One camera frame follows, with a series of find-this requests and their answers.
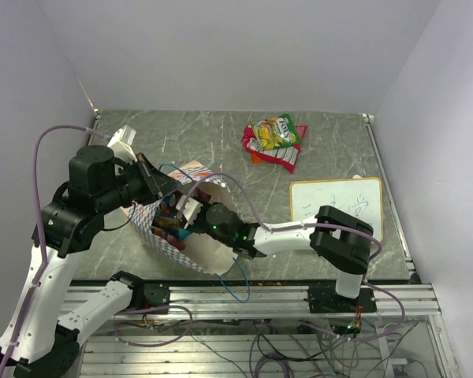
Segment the blue checkered paper bag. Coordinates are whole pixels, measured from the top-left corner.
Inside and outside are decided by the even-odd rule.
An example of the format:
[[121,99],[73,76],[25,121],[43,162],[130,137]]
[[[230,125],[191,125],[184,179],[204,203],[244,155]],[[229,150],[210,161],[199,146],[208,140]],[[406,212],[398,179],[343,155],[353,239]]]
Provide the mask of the blue checkered paper bag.
[[151,205],[123,207],[121,211],[132,230],[142,242],[170,260],[196,272],[216,276],[236,301],[246,303],[250,294],[237,296],[222,279],[222,275],[235,265],[242,273],[246,290],[250,290],[237,254],[206,233],[203,224],[196,224],[196,221],[204,220],[204,202],[210,205],[220,202],[229,210],[240,212],[228,183],[221,176],[212,176],[212,171],[198,161],[180,167],[164,163],[160,167],[171,168],[168,175],[179,180],[182,188]]

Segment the orange snack packet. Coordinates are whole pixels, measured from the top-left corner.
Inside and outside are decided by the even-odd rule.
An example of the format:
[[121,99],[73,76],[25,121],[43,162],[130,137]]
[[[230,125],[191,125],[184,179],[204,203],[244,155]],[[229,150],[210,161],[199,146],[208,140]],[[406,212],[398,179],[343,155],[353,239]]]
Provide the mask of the orange snack packet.
[[251,160],[253,164],[263,163],[263,159],[255,153],[251,153]]

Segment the red white snack bag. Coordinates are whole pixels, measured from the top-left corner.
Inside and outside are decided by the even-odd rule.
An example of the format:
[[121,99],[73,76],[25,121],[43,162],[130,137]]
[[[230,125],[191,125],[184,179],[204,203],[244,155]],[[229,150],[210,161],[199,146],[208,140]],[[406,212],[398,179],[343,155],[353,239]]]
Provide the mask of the red white snack bag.
[[281,147],[272,150],[259,151],[257,139],[255,138],[254,132],[252,131],[250,126],[246,126],[244,128],[244,134],[241,142],[243,148],[248,153],[255,153],[259,155],[263,159],[263,162],[269,162],[275,165],[280,165],[288,172],[294,173],[298,156],[301,151],[301,143],[297,143],[296,145],[290,147]]

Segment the green yellow candy bag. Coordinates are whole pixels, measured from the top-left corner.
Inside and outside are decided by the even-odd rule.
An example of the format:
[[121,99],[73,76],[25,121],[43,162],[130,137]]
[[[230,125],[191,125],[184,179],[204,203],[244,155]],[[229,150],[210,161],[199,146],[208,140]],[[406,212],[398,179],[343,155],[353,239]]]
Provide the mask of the green yellow candy bag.
[[258,150],[288,148],[302,142],[289,113],[249,124],[257,140]]

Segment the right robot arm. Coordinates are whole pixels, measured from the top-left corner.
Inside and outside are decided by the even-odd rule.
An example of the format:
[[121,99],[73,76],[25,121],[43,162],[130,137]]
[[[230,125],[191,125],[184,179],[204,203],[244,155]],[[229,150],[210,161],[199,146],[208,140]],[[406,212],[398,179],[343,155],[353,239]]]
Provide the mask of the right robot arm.
[[375,257],[371,247],[382,249],[372,226],[332,206],[321,206],[303,220],[266,224],[244,221],[220,202],[204,203],[186,216],[184,227],[250,260],[293,250],[314,251],[337,270],[332,294],[321,300],[330,312],[356,309],[363,278]]

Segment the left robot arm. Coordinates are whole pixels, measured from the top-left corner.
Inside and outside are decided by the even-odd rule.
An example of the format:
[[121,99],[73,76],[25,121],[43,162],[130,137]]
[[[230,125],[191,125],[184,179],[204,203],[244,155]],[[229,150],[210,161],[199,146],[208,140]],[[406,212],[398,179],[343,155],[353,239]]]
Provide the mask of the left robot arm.
[[105,216],[121,207],[152,204],[180,187],[143,154],[116,157],[101,145],[76,152],[68,181],[37,212],[27,279],[0,337],[0,372],[12,366],[16,377],[61,377],[80,346],[108,318],[143,307],[144,281],[117,272],[88,302],[66,316],[60,314],[81,254],[104,230]]

